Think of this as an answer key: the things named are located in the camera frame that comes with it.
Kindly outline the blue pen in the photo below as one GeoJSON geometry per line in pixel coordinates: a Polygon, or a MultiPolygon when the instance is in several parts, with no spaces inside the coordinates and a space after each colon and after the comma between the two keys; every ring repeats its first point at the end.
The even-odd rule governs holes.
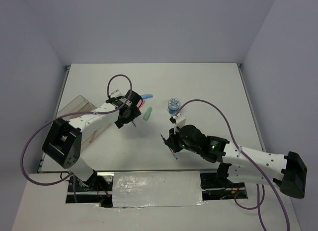
{"type": "Polygon", "coordinates": [[[175,158],[176,160],[178,160],[178,157],[176,156],[175,152],[172,150],[171,147],[169,147],[169,146],[166,144],[166,139],[165,139],[165,137],[164,137],[162,134],[160,134],[160,136],[161,136],[161,138],[162,138],[162,140],[163,140],[163,143],[169,148],[169,150],[171,151],[171,153],[172,153],[172,155],[174,156],[174,158],[175,158]]]}

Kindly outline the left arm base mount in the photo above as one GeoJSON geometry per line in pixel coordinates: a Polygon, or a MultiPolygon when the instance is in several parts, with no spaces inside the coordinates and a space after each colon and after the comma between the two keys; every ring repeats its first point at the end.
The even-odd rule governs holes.
{"type": "Polygon", "coordinates": [[[114,174],[104,175],[104,181],[98,181],[94,187],[89,187],[80,182],[78,178],[75,179],[75,186],[73,185],[73,177],[66,180],[68,183],[66,191],[66,204],[97,204],[103,208],[113,207],[113,178],[114,174]]]}

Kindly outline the red pen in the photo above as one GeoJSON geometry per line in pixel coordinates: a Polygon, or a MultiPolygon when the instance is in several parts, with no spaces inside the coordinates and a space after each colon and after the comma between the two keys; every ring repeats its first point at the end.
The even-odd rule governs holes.
{"type": "Polygon", "coordinates": [[[99,131],[95,131],[88,139],[89,143],[91,144],[97,137],[99,136],[99,131]]]}

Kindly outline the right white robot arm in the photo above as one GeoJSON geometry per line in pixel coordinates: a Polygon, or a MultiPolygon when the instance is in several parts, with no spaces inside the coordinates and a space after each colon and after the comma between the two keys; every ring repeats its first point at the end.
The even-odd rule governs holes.
{"type": "Polygon", "coordinates": [[[286,196],[305,196],[308,169],[298,153],[270,154],[236,147],[227,139],[204,135],[193,125],[170,129],[164,143],[173,153],[187,150],[218,163],[216,182],[222,187],[236,183],[272,184],[286,196]]]}

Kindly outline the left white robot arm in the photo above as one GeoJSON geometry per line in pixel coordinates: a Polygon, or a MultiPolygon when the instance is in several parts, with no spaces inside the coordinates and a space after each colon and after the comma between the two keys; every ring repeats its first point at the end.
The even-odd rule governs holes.
{"type": "Polygon", "coordinates": [[[132,90],[126,95],[116,90],[92,111],[79,112],[78,117],[69,120],[56,119],[42,146],[43,152],[74,174],[81,187],[87,191],[93,190],[103,178],[80,157],[82,146],[109,125],[114,123],[120,129],[140,116],[138,104],[141,100],[142,97],[132,90]]]}

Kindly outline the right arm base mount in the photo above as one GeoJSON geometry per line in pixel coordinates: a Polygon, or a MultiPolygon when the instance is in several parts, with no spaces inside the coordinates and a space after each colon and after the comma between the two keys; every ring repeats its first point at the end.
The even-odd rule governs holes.
{"type": "Polygon", "coordinates": [[[216,170],[200,171],[200,187],[204,201],[230,200],[235,195],[246,199],[244,183],[233,183],[229,177],[230,164],[221,163],[216,170]]]}

